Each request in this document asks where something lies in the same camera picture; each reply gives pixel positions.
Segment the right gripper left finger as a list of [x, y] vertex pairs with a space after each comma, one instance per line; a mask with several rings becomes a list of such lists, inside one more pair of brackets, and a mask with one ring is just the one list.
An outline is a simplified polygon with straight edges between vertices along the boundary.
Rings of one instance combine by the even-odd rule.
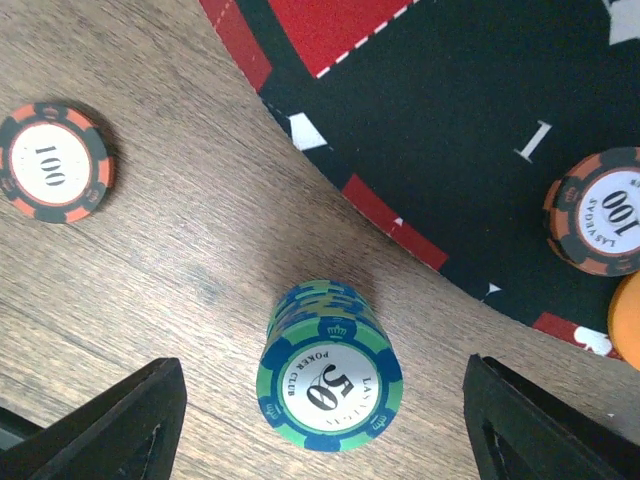
[[157, 358], [47, 428], [1, 410], [3, 479], [168, 479], [184, 422], [181, 363]]

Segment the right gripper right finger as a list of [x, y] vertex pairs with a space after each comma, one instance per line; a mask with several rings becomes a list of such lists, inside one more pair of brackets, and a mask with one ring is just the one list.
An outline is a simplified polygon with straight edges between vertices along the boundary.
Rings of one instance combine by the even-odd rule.
[[482, 479], [637, 479], [639, 446], [492, 357], [472, 355], [464, 418]]

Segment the green blue chip stack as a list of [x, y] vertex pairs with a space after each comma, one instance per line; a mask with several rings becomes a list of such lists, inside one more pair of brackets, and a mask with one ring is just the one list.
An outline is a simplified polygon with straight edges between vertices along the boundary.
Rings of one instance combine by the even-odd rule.
[[330, 279], [294, 286], [274, 307], [256, 394], [269, 425], [305, 449], [341, 452], [394, 420], [403, 375], [372, 307]]

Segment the red black chip stack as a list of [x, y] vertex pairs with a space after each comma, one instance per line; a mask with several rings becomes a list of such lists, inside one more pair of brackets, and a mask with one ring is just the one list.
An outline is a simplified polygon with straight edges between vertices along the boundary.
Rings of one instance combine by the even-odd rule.
[[36, 102], [1, 122], [1, 191], [28, 217], [69, 224], [89, 216], [115, 172], [98, 125], [77, 109]]

